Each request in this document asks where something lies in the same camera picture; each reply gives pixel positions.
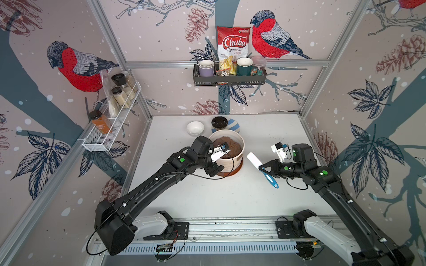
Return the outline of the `blue white scrub brush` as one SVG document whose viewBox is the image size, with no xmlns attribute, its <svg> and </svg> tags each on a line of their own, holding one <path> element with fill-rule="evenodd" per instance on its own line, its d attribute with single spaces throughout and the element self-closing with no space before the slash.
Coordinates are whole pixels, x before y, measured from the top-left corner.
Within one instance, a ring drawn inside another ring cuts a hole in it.
<svg viewBox="0 0 426 266">
<path fill-rule="evenodd" d="M 271 186 L 279 188 L 276 180 L 265 172 L 265 169 L 262 167 L 263 163 L 253 153 L 249 153 L 246 157 L 255 166 L 255 168 L 265 176 Z"/>
</svg>

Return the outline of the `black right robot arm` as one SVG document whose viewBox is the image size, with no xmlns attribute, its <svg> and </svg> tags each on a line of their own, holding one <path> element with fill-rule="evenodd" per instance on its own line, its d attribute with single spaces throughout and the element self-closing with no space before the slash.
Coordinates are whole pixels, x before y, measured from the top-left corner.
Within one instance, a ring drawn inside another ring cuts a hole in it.
<svg viewBox="0 0 426 266">
<path fill-rule="evenodd" d="M 278 158 L 257 166 L 267 177 L 301 178 L 335 211 L 352 238 L 327 225 L 310 210 L 294 215 L 296 234 L 306 233 L 323 242 L 350 266 L 411 266 L 414 254 L 397 245 L 361 210 L 343 187 L 340 178 L 327 166 L 319 166 L 311 146 L 296 144 L 290 149 L 292 162 L 284 162 L 282 144 L 272 146 Z"/>
</svg>

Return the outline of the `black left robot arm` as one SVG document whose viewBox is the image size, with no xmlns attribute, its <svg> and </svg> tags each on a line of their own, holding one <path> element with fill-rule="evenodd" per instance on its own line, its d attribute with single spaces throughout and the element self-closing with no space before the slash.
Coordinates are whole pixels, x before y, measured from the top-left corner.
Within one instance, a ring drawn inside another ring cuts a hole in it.
<svg viewBox="0 0 426 266">
<path fill-rule="evenodd" d="M 173 153 L 151 177 L 113 202 L 104 199 L 95 211 L 94 231 L 106 251 L 115 256 L 134 240 L 139 227 L 134 224 L 138 215 L 168 188 L 178 184 L 195 170 L 203 169 L 209 176 L 220 173 L 224 167 L 217 160 L 231 151 L 228 143 L 215 146 L 204 136 L 197 137 L 191 146 Z"/>
</svg>

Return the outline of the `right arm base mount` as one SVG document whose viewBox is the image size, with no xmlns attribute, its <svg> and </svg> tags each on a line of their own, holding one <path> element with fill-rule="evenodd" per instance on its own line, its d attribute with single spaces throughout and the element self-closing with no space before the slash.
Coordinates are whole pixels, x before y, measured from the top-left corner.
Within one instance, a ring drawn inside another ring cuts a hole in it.
<svg viewBox="0 0 426 266">
<path fill-rule="evenodd" d="M 297 212 L 293 219 L 289 220 L 284 216 L 275 221 L 276 231 L 279 239 L 302 239 L 313 238 L 306 231 L 305 222 L 310 217 L 317 215 L 309 209 Z"/>
</svg>

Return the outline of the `white ceramic flower pot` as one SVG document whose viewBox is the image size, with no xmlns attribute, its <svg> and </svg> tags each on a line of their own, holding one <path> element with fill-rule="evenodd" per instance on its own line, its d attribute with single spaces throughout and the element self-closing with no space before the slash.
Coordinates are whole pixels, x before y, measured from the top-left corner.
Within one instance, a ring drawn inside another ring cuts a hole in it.
<svg viewBox="0 0 426 266">
<path fill-rule="evenodd" d="M 219 130 L 210 135 L 209 139 L 217 147 L 228 143 L 231 151 L 217 160 L 218 165 L 225 166 L 222 172 L 231 172 L 243 162 L 245 142 L 239 133 L 232 130 Z"/>
</svg>

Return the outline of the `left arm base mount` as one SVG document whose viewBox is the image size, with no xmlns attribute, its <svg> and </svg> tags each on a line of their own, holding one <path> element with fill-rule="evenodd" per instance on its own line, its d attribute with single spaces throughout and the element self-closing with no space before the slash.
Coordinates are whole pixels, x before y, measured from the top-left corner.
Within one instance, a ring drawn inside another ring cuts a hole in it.
<svg viewBox="0 0 426 266">
<path fill-rule="evenodd" d="M 142 225 L 141 233 L 144 241 L 188 239 L 190 223 L 177 222 L 166 211 L 144 217 Z"/>
</svg>

